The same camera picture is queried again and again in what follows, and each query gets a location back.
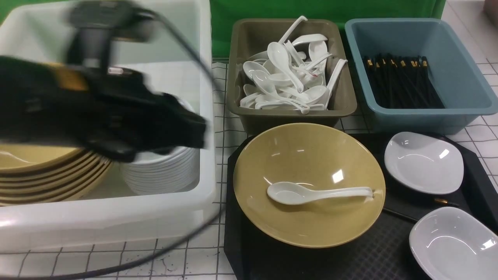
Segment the gray-green plastic bin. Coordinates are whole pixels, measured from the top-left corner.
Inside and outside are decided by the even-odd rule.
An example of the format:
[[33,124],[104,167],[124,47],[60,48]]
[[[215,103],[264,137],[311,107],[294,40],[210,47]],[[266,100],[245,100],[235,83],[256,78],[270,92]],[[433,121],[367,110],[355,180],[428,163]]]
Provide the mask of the gray-green plastic bin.
[[[480,115],[498,112],[498,98],[474,60],[445,22],[429,18],[353,19],[346,36],[358,71],[367,121],[374,131],[454,134]],[[426,56],[429,78],[445,109],[387,109],[374,98],[362,58],[379,53]]]

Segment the white oval dish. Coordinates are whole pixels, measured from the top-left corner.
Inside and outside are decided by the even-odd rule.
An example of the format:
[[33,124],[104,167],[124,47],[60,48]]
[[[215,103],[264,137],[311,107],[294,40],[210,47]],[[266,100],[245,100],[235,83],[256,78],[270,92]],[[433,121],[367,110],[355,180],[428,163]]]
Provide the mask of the white oval dish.
[[433,280],[495,280],[498,236],[467,212],[442,207],[410,232],[410,249]]
[[429,194],[448,194],[464,177],[462,154],[448,142],[412,132],[394,135],[384,153],[387,171],[403,185]]

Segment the table surface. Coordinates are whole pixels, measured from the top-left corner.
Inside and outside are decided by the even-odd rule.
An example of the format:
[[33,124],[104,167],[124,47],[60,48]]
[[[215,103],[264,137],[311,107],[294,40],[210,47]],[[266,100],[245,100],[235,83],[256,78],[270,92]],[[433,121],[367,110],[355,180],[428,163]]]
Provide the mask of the table surface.
[[[483,5],[480,1],[473,2],[473,5]],[[480,19],[484,14],[478,13],[477,17],[472,17],[477,19],[470,21],[470,17],[465,15],[475,14],[476,9],[474,6],[469,7],[469,3],[470,1],[447,3],[443,20],[453,27],[498,95],[498,55],[494,53],[498,45],[498,32],[494,29],[497,34],[495,37],[481,36],[485,28],[480,26],[482,24]],[[212,68],[216,82],[224,89],[227,77],[226,62],[215,62]],[[246,139],[247,134],[239,118],[225,109],[225,92],[215,91],[213,97],[218,195],[212,207],[220,209],[225,203],[228,157]],[[369,133],[363,115],[365,106],[360,101],[358,110],[352,116],[342,118],[336,128],[350,134]],[[498,114],[478,117],[462,131],[448,137],[478,155],[498,191]],[[222,215],[219,221],[212,224],[204,234],[189,240],[163,258],[101,279],[235,280],[230,264],[221,249],[224,232],[225,219]],[[0,275],[50,276],[89,271],[136,260],[167,246],[169,242],[172,240],[159,239],[0,254]]]

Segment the yellow plate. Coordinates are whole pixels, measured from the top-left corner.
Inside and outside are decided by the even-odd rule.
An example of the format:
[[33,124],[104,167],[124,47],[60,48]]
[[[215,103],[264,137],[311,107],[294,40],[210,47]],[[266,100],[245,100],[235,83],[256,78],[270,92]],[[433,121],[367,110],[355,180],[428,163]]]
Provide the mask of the yellow plate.
[[43,179],[21,182],[1,182],[0,181],[0,195],[2,194],[15,194],[15,193],[30,193],[51,188],[58,187],[76,178],[83,172],[86,172],[93,166],[93,163],[100,160],[100,156],[91,155],[87,157],[79,165],[74,166],[66,171],[58,173]]
[[28,172],[56,165],[81,149],[33,145],[0,145],[0,173]]
[[14,206],[21,204],[33,204],[33,203],[47,203],[47,202],[57,202],[57,201],[67,201],[67,200],[76,200],[79,197],[87,194],[104,179],[105,175],[109,171],[109,167],[111,166],[111,162],[101,163],[99,167],[92,171],[92,176],[88,178],[87,181],[83,182],[81,185],[76,186],[67,192],[61,193],[57,196],[42,198],[34,201],[21,201],[12,203],[11,201],[3,201],[0,200],[0,206]]
[[[266,194],[280,181],[313,190],[367,186],[374,196],[283,205]],[[315,124],[283,125],[256,136],[237,160],[234,190],[260,230],[306,248],[333,247],[359,237],[374,224],[385,200],[384,176],[374,156],[346,133]]]
[[63,184],[61,186],[56,186],[50,190],[46,191],[38,191],[35,193],[27,193],[27,194],[1,194],[0,200],[4,202],[27,202],[31,200],[40,200],[43,198],[48,198],[52,196],[56,196],[61,193],[65,193],[71,189],[79,187],[81,184],[84,184],[86,181],[90,180],[91,176],[95,173],[96,170],[100,169],[106,161],[102,161],[100,159],[95,160],[94,163],[90,166],[86,172],[79,173],[79,176],[73,179],[72,181]]
[[83,160],[88,159],[89,156],[94,155],[92,152],[81,151],[76,154],[74,157],[69,158],[63,162],[60,162],[56,165],[48,166],[43,169],[39,169],[32,172],[21,172],[21,173],[8,173],[8,174],[0,174],[0,182],[9,183],[9,182],[25,182],[25,181],[33,181],[40,180],[49,177],[55,177],[61,172],[67,171],[73,168],[75,165],[80,164]]

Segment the green backdrop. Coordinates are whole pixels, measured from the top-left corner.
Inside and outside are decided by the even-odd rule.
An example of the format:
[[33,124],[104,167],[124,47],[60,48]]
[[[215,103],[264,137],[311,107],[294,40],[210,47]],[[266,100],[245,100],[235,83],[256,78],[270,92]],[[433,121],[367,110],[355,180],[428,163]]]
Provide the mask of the green backdrop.
[[[21,5],[64,0],[0,0],[0,19]],[[213,57],[228,57],[233,24],[242,18],[323,18],[340,29],[352,18],[441,18],[445,0],[211,0]]]

